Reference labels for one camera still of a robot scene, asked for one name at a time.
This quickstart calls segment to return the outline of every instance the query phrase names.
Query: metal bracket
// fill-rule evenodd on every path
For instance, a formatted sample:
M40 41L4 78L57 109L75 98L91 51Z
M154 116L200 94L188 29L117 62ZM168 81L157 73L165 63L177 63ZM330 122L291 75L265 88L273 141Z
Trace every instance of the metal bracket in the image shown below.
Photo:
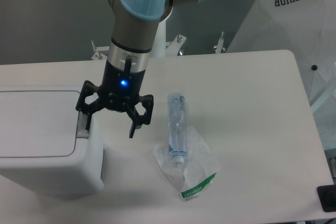
M224 32L221 33L217 46L214 46L215 54L223 54L226 51L224 45Z
M110 47L96 47L95 42L92 40L92 49L93 49L93 56L91 57L92 60L106 60L107 54L109 52Z
M166 57L181 55L181 47L187 41L182 35L177 35L172 42L166 43Z

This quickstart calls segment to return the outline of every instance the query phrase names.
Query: black object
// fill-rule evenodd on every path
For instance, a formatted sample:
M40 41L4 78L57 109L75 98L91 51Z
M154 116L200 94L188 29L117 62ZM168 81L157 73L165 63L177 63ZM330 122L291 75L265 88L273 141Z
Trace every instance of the black object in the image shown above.
M325 212L336 212L336 185L319 186L317 193Z
M92 114L104 108L127 113L132 119L130 138L133 138L135 129L140 129L143 124L149 125L151 123L154 97L151 94L143 97L139 95L145 70L131 73L131 66L131 58L126 59L124 70L115 68L107 60L100 87L90 81L84 82L76 110L88 116L86 130L89 130ZM86 104L85 98L94 93L97 93L98 98L91 104ZM139 102L146 109L143 115L139 115L135 108Z

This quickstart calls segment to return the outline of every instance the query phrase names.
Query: table surface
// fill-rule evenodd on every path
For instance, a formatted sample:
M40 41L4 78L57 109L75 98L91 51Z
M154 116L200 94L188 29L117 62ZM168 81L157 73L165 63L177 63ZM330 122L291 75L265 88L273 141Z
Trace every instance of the table surface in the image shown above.
M103 61L0 66L0 86L101 83ZM221 170L182 202L153 149L167 137L166 97L185 95L188 122ZM327 219L316 188L332 184L300 74L289 51L152 58L141 94L154 95L152 123L128 138L131 120L96 114L107 144L105 188L50 197L0 176L0 222L274 223Z

